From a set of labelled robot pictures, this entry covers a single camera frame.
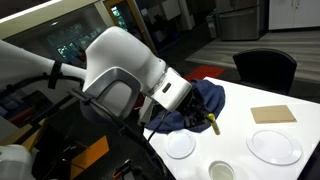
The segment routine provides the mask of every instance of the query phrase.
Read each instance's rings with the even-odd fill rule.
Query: blue cloth
[[[195,80],[190,81],[193,86],[196,86],[201,95],[204,98],[204,105],[207,110],[213,112],[216,118],[218,118],[221,110],[225,104],[225,94],[222,86],[214,85],[208,80]],[[150,123],[147,124],[146,128],[150,130],[156,129],[159,125],[161,116],[164,111],[161,111],[157,117],[155,117]],[[198,127],[190,128],[193,132],[202,132],[203,130],[210,127],[210,124],[204,124]],[[166,119],[157,130],[158,133],[169,133],[171,131],[179,130],[184,128],[184,117],[177,111],[168,113]]]

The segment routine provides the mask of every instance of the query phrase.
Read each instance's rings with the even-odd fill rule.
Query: white cup
[[[232,167],[224,161],[213,161],[209,166],[211,180],[235,180]]]

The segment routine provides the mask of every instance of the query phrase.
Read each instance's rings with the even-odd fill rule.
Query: black chair
[[[252,49],[233,56],[241,84],[280,94],[288,94],[297,63],[275,49]]]

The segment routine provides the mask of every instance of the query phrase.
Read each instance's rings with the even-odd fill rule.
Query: white table
[[[229,163],[237,180],[294,180],[306,165],[320,140],[320,104],[270,93],[213,78],[205,78],[224,87],[225,106],[217,122],[221,131],[216,136],[212,128],[193,133],[196,147],[184,159],[172,159],[165,152],[167,135],[156,133],[151,145],[178,180],[209,180],[208,167],[215,160]],[[287,105],[297,122],[256,124],[250,108]],[[288,166],[266,163],[251,153],[246,145],[248,133],[275,130],[292,135],[301,144],[303,153],[299,161]],[[145,130],[147,138],[150,130]]]

